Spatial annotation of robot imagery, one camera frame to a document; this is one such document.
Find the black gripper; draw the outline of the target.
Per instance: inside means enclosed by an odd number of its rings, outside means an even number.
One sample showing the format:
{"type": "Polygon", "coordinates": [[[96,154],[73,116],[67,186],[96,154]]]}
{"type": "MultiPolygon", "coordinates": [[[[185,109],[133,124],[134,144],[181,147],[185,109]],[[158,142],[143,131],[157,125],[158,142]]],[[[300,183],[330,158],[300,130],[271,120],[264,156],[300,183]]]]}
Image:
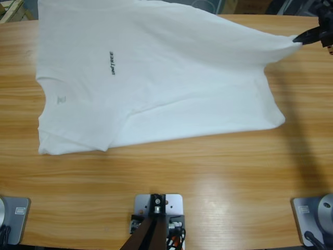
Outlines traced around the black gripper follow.
{"type": "Polygon", "coordinates": [[[321,42],[332,55],[332,7],[317,7],[318,27],[309,29],[293,39],[294,43],[303,45],[321,42]]]}

